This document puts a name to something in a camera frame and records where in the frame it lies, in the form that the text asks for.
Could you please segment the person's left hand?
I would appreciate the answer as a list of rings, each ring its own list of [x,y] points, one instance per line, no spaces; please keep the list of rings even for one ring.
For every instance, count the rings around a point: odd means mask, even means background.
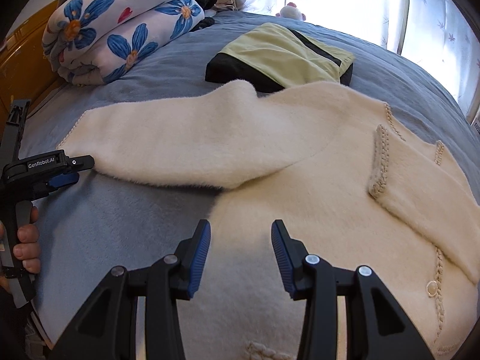
[[[17,231],[20,243],[13,250],[16,258],[22,261],[23,267],[33,275],[39,274],[41,271],[40,233],[36,225],[38,217],[39,211],[34,205],[30,212],[29,223],[21,226]]]

